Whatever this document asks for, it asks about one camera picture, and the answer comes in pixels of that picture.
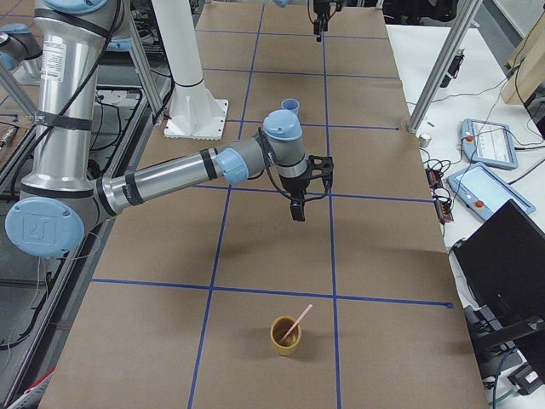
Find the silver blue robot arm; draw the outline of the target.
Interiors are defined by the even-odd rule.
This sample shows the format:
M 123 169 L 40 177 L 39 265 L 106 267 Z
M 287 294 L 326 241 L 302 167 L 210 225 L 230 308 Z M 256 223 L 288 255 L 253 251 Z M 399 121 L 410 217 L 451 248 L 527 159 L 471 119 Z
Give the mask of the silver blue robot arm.
M 188 1 L 154 1 L 153 12 L 177 83 L 182 75 L 202 73 Z M 42 27 L 39 45 L 28 27 L 1 28 L 1 63 L 15 69 L 23 60 L 42 59 L 40 78 L 84 85 L 95 76 L 107 51 L 136 49 L 129 32 L 131 15 L 124 1 L 37 1 L 35 20 Z
M 271 168 L 288 191 L 293 219 L 303 219 L 313 158 L 298 117 L 285 109 L 269 113 L 249 139 L 90 180 L 97 67 L 107 46 L 127 32 L 129 7 L 124 1 L 39 1 L 35 19 L 44 42 L 33 166 L 4 222 L 19 250 L 62 256 L 130 206 L 220 177 L 238 184 Z

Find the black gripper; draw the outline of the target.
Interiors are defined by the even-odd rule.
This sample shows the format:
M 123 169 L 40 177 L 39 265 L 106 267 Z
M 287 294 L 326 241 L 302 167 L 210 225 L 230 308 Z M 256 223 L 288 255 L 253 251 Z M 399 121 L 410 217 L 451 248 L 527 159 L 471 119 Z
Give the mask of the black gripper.
M 335 11 L 336 1 L 313 1 L 313 12 L 316 14 L 313 20 L 313 34 L 317 42 L 321 42 L 324 34 L 329 30 L 329 22 Z
M 290 214 L 293 221 L 304 222 L 304 203 L 307 187 L 310 184 L 305 173 L 296 177 L 280 175 L 282 187 L 287 192 L 290 202 Z

